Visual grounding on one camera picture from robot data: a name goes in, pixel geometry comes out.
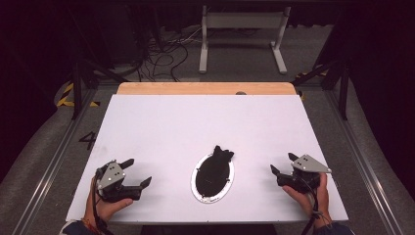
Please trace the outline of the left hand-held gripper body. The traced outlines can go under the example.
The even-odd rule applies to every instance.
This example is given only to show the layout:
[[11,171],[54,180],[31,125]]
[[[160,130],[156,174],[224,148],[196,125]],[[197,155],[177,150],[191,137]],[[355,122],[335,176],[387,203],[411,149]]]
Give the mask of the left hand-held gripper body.
[[118,202],[122,199],[138,201],[141,197],[140,186],[123,186],[126,176],[116,160],[112,160],[97,169],[97,193],[105,202]]

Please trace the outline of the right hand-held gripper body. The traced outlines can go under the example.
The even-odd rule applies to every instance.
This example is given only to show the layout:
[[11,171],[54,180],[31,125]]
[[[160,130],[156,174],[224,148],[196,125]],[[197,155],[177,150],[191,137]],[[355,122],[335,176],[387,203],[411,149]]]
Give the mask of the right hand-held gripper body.
[[296,161],[292,161],[291,166],[293,167],[292,173],[281,173],[277,178],[277,184],[290,186],[302,194],[309,193],[320,185],[320,172],[332,172],[310,155],[302,155]]

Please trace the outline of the oval silver picture frame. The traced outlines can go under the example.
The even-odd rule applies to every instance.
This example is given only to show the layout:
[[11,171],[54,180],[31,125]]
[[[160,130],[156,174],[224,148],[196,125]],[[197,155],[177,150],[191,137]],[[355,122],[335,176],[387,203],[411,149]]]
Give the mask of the oval silver picture frame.
[[235,176],[234,153],[215,146],[213,152],[202,157],[191,176],[191,190],[201,203],[213,204],[230,190]]

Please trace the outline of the person's left hand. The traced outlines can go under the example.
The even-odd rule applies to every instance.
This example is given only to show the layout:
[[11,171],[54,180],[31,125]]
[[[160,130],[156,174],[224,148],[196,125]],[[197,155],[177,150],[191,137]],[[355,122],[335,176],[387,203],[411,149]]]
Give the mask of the person's left hand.
[[83,220],[91,225],[96,225],[94,213],[102,220],[109,222],[116,212],[119,212],[133,204],[132,199],[122,199],[115,203],[100,201],[94,189],[95,184],[91,183],[90,192],[86,201]]

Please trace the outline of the person's right hand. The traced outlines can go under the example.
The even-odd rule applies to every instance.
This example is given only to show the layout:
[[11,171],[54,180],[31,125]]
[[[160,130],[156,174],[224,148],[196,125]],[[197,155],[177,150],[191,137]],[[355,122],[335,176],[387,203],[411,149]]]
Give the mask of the person's right hand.
[[[312,216],[314,212],[313,204],[307,195],[296,191],[290,186],[283,186],[282,189],[300,205],[308,217]],[[316,196],[317,211],[320,212],[320,217],[314,221],[314,228],[318,229],[332,223],[332,218],[329,214],[329,194],[327,190],[327,175],[325,173],[320,173],[320,185],[316,189]]]

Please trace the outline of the white table cover board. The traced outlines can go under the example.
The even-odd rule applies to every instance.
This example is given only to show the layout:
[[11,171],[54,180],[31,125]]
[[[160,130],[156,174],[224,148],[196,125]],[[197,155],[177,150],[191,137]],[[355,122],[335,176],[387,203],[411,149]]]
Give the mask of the white table cover board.
[[[191,191],[191,175],[215,147],[233,152],[235,177],[222,199],[203,204]],[[67,217],[83,216],[97,168],[133,159],[125,184],[144,179],[151,184],[115,222],[302,221],[300,206],[271,172],[273,167],[291,172],[290,154],[325,160],[297,95],[114,95]]]

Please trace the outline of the yellow black floor tape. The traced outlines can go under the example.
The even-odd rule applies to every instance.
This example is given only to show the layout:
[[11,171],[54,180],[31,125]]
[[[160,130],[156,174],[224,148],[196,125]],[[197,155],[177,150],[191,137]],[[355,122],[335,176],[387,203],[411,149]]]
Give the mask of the yellow black floor tape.
[[300,84],[302,81],[307,81],[315,76],[325,77],[327,72],[327,70],[312,70],[310,72],[298,73],[295,77],[294,84]]
[[72,90],[73,90],[73,83],[70,82],[65,88],[61,98],[59,99],[57,103],[57,107],[73,107],[75,105],[74,101],[68,100],[68,96]]

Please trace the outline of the black metal stand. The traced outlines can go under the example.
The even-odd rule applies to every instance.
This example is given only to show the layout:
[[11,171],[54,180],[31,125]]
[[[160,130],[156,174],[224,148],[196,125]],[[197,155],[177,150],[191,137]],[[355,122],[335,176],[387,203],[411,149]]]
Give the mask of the black metal stand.
[[80,115],[84,102],[82,101],[82,83],[85,83],[88,89],[96,89],[98,87],[98,79],[94,71],[99,71],[104,76],[111,78],[119,83],[126,82],[122,76],[96,64],[90,60],[80,59],[73,64],[72,67],[72,83],[74,95],[73,119],[77,119]]
[[[349,67],[347,61],[331,61],[327,64],[320,65],[313,70],[327,70],[326,76],[321,81],[320,85],[324,90],[333,90],[337,83],[340,84],[340,94],[338,101],[338,108],[341,114],[341,117],[344,120],[347,120],[346,116],[346,101],[347,101],[347,91],[348,91],[348,75]],[[306,81],[302,81],[300,84],[292,84],[294,86],[301,85]]]

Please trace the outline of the aluminium floor rail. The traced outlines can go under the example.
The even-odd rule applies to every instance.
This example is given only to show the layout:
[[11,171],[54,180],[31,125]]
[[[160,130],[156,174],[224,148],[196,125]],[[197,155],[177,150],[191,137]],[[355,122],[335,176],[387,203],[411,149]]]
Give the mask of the aluminium floor rail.
[[25,207],[23,214],[15,226],[12,235],[26,235],[28,229],[32,225],[35,217],[37,216],[55,178],[62,165],[63,158],[69,147],[69,143],[78,128],[86,109],[89,107],[90,102],[94,98],[96,93],[95,89],[87,89],[85,91],[83,100],[81,101],[82,107],[75,119],[72,119],[69,122],[69,125],[63,135],[52,159],[50,160],[47,168],[44,170],[44,173],[38,183],[36,188],[31,195],[30,201]]
[[337,101],[335,94],[332,91],[325,91],[324,95],[331,107],[332,112],[335,114],[343,133],[346,136],[347,143],[352,151],[353,160],[388,234],[404,235],[404,232],[392,211],[391,204],[381,182],[379,181],[373,167],[370,166],[366,155],[357,143],[357,138],[349,122],[343,119],[340,111],[338,110],[339,102]]

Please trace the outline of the white metal stand frame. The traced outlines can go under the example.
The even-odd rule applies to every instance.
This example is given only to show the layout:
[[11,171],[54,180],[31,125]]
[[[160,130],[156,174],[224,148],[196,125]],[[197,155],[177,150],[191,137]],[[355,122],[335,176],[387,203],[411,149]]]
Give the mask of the white metal stand frame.
[[288,72],[282,57],[280,46],[290,17],[291,8],[284,10],[261,13],[261,12],[211,12],[207,6],[202,11],[202,47],[199,64],[199,73],[208,71],[208,29],[209,28],[273,28],[277,30],[277,37],[270,42],[277,68],[281,74]]

